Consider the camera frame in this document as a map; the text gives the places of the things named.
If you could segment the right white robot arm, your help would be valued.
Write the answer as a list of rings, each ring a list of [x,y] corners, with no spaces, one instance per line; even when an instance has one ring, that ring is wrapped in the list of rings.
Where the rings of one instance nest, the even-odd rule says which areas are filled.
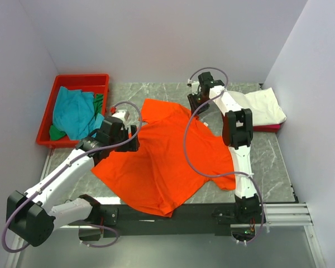
[[[252,111],[242,108],[227,92],[227,82],[215,80],[210,72],[198,75],[197,94],[188,95],[192,115],[186,126],[183,137],[183,150],[189,166],[198,174],[198,171],[190,162],[186,139],[189,126],[200,110],[209,108],[213,102],[221,112],[223,119],[222,140],[228,147],[232,156],[234,171],[221,175],[206,175],[208,178],[221,178],[227,175],[235,176],[236,188],[234,192],[235,204],[234,217],[241,223],[252,223],[261,216],[261,224],[265,222],[264,204],[260,189],[253,179],[251,168],[251,142],[253,139]]]

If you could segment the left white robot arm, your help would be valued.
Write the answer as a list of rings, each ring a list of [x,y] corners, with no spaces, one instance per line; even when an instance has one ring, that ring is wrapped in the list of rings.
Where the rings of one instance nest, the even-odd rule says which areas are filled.
[[[7,199],[3,248],[8,252],[15,252],[6,244],[8,230],[23,238],[28,245],[37,247],[53,231],[74,222],[104,229],[101,204],[93,197],[83,194],[61,205],[56,205],[55,202],[71,184],[112,151],[136,152],[140,130],[141,126],[126,127],[120,118],[109,116],[98,129],[80,140],[69,156],[46,178],[24,193],[13,192]]]

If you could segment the orange t shirt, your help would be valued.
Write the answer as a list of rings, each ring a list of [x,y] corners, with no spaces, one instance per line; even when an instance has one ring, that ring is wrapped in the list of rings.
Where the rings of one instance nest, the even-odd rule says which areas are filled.
[[[230,151],[220,136],[193,119],[186,147],[183,137],[190,110],[178,103],[146,99],[142,106],[145,125],[138,134],[137,152],[111,152],[92,169],[92,173],[133,209],[170,217],[173,210],[187,201],[212,178],[234,171]],[[222,190],[236,187],[235,176],[213,178]]]

